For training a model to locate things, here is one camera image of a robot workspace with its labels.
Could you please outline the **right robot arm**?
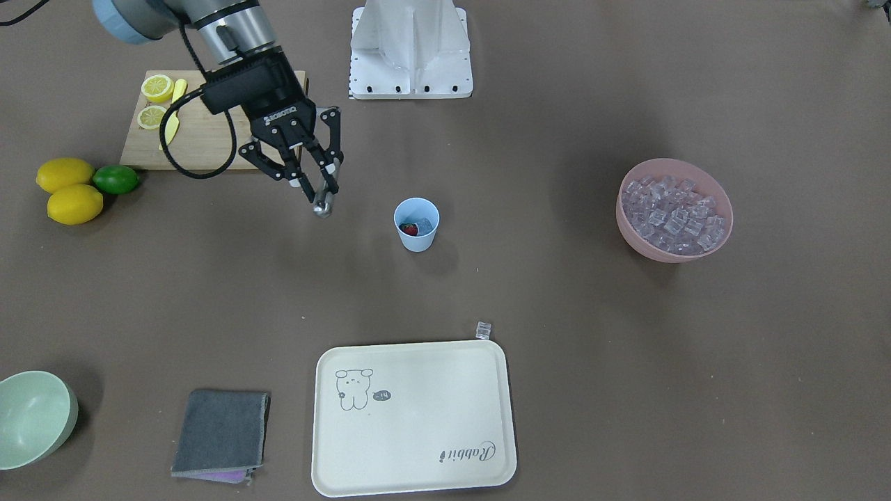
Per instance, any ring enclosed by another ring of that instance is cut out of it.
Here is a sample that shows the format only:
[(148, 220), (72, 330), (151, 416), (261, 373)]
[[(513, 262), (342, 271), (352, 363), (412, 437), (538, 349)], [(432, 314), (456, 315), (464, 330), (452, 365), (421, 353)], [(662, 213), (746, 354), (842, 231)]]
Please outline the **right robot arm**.
[(169, 161), (166, 127), (185, 104), (198, 98), (211, 114), (239, 108), (249, 121), (249, 140), (232, 146), (214, 174), (240, 156), (272, 180), (299, 187), (316, 216), (330, 216), (344, 159), (340, 109), (319, 109), (308, 98), (257, 1), (95, 1), (92, 6), (106, 31), (133, 45), (194, 29), (219, 64), (204, 71), (200, 88), (174, 99), (163, 115), (159, 140)]

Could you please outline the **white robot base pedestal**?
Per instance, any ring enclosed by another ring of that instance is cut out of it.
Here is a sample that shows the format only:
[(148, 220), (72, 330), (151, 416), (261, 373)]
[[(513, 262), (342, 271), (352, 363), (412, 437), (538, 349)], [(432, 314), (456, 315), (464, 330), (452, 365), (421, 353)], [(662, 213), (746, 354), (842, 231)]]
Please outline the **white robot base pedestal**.
[(474, 89), (468, 15), (452, 1), (367, 1), (351, 16), (348, 95), (444, 100)]

